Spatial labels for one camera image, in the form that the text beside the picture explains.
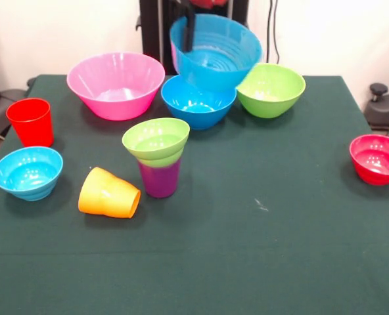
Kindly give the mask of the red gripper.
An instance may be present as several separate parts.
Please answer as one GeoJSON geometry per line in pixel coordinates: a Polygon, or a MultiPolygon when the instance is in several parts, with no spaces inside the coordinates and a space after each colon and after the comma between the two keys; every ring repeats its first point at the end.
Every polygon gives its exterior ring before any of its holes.
{"type": "Polygon", "coordinates": [[[196,5],[203,9],[211,9],[212,7],[224,6],[228,0],[190,0],[191,3],[181,3],[181,9],[183,15],[186,18],[186,26],[183,30],[183,46],[182,50],[185,53],[189,53],[193,49],[193,37],[195,30],[195,10],[193,5],[196,5]]]}

